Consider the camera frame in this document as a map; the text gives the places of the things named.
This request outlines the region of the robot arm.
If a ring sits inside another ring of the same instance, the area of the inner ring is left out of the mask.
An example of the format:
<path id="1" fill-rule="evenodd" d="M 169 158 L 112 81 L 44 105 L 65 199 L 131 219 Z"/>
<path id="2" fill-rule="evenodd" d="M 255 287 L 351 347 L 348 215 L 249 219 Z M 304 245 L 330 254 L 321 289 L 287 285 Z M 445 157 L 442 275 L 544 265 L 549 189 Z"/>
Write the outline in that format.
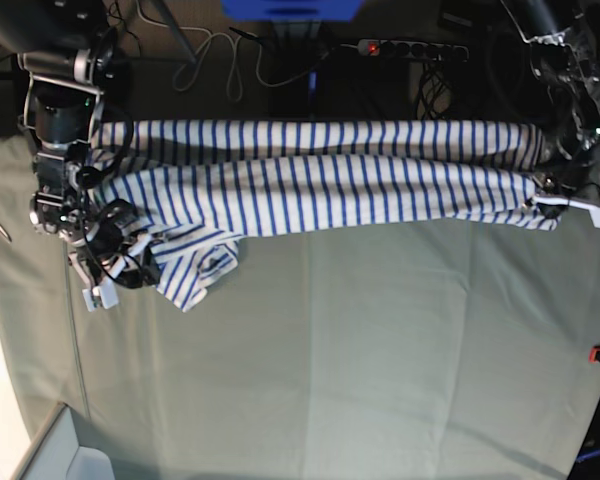
<path id="1" fill-rule="evenodd" d="M 588 213 L 600 230 L 600 58 L 596 37 L 578 1 L 505 1 L 533 77 L 552 107 L 534 120 L 546 150 L 534 169 L 535 193 L 526 200 L 550 220 L 568 209 Z"/>
<path id="2" fill-rule="evenodd" d="M 18 123 L 38 181 L 30 221 L 71 246 L 89 311 L 116 306 L 118 287 L 159 281 L 152 235 L 126 228 L 136 208 L 90 197 L 121 167 L 133 136 L 128 114 L 105 100 L 117 43 L 101 1 L 0 1 L 0 45 L 29 76 Z"/>

